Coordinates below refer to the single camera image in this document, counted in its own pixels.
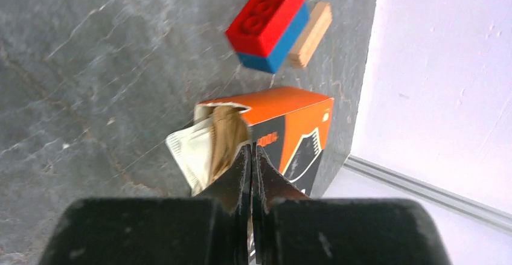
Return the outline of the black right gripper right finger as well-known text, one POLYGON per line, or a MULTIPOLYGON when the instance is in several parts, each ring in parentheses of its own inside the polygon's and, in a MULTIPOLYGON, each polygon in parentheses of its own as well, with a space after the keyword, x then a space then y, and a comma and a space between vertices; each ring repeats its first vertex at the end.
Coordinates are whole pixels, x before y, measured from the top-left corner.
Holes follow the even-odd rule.
POLYGON ((266 224, 266 216, 274 202, 308 198, 271 164, 262 146, 252 146, 252 224, 257 264, 265 263, 265 237, 271 232, 270 226, 266 224))

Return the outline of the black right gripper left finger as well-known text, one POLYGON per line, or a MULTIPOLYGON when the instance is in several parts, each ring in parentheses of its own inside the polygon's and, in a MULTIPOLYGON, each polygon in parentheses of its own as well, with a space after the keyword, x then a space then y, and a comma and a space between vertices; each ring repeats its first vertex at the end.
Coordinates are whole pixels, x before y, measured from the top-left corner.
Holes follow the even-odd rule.
POLYGON ((251 218, 251 145, 243 144, 231 167, 199 194, 214 202, 210 264, 248 264, 251 218))

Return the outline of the paper coffee filters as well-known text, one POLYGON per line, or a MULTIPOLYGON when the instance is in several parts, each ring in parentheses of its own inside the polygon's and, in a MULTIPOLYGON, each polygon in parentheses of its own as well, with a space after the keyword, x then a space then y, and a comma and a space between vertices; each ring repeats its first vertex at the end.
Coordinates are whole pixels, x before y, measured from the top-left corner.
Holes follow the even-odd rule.
POLYGON ((251 110, 251 107, 236 102, 197 104, 194 108, 194 124, 169 134, 165 139, 192 196, 203 191, 211 181, 214 141, 212 113, 217 106, 227 106, 240 113, 251 110))

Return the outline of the orange black coffee filter box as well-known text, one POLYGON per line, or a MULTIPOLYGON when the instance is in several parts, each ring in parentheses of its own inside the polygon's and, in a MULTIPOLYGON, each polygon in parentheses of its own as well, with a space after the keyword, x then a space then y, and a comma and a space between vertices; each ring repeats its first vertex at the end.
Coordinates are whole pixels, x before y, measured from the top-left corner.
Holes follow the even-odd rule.
POLYGON ((302 193, 311 195, 327 143, 334 99, 290 86, 203 101, 194 108, 194 122, 214 107, 232 106, 246 122, 252 140, 270 163, 302 193))

